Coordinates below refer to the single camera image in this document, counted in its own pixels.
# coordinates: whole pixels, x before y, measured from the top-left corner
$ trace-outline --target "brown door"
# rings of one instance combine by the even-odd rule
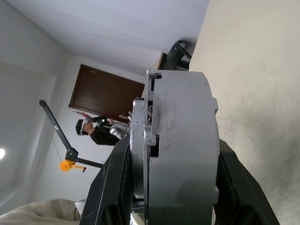
[[[69,107],[128,122],[133,100],[141,97],[144,84],[81,65]]]

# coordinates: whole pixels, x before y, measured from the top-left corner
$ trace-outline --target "beige fabric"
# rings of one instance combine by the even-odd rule
[[[75,202],[55,199],[30,203],[0,216],[0,225],[78,225]]]

